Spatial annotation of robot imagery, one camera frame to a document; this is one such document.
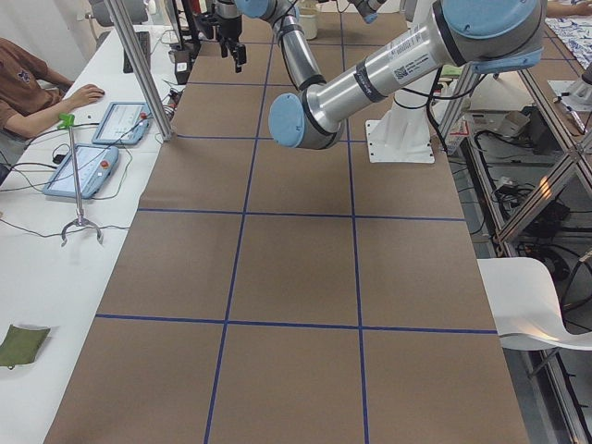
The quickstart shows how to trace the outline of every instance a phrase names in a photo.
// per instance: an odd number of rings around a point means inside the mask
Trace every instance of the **barcode label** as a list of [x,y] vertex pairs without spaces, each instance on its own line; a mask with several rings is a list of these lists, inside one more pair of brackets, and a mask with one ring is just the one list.
[[414,26],[390,43],[388,66],[399,84],[407,84],[436,66],[424,44],[419,26]]

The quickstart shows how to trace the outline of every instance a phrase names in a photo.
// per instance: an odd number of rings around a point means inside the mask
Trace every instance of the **green pouch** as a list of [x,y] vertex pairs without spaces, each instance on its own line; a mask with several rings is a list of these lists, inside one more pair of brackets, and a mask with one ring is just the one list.
[[10,326],[4,342],[0,345],[0,366],[12,370],[15,365],[34,362],[37,351],[47,338],[49,330],[49,328],[28,330]]

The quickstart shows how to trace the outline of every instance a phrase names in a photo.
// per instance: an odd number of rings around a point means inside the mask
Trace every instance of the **person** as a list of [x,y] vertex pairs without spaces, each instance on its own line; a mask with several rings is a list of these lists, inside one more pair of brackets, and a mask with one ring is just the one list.
[[590,16],[592,15],[592,1],[585,0],[577,2],[575,5],[552,1],[547,3],[547,17],[551,19],[560,19],[570,16]]
[[0,130],[31,139],[57,123],[60,113],[70,113],[105,95],[102,89],[89,84],[65,99],[62,90],[43,89],[37,80],[65,90],[73,83],[40,58],[0,38]]

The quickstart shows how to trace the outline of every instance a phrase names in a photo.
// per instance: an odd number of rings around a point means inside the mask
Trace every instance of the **white table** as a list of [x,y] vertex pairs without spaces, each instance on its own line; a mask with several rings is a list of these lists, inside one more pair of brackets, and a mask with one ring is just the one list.
[[[154,52],[151,71],[161,98],[176,83],[174,66],[168,57],[168,45],[159,43],[167,27],[136,27],[150,31]],[[162,39],[167,42],[171,34]],[[144,101],[134,74],[123,74],[123,50],[117,33],[112,31],[87,67],[73,91],[86,83],[105,89],[105,98],[74,112],[76,124],[100,121],[110,102]],[[77,142],[89,142],[90,129],[75,129]],[[25,152],[20,162],[51,164],[52,151],[68,143],[67,131],[44,136]],[[99,226],[129,227],[139,197],[152,172],[162,138],[158,127],[151,127],[138,145],[129,151],[133,160],[120,193],[111,200],[84,201],[85,215]],[[119,162],[110,180],[97,197],[117,191],[130,155],[120,151]],[[51,171],[37,166],[23,170],[33,183],[46,182]],[[2,189],[27,185],[18,173],[11,173]],[[3,219],[34,231],[59,233],[76,217],[74,199],[55,199],[36,190],[0,192]],[[68,380],[101,301],[127,231],[104,229],[100,245],[92,229],[61,239],[42,239],[0,223],[0,340],[10,324],[18,327],[50,327],[51,332],[34,364],[14,370],[0,367],[0,442],[37,444],[43,442],[52,424]]]

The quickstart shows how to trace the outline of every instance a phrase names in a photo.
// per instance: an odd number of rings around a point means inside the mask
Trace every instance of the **hand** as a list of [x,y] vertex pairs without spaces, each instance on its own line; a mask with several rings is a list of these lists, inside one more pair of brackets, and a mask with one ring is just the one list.
[[586,0],[584,2],[578,2],[573,6],[573,14],[575,16],[592,15],[592,1]]
[[75,108],[93,104],[102,99],[105,91],[96,85],[84,85],[82,88],[69,96],[69,100]]

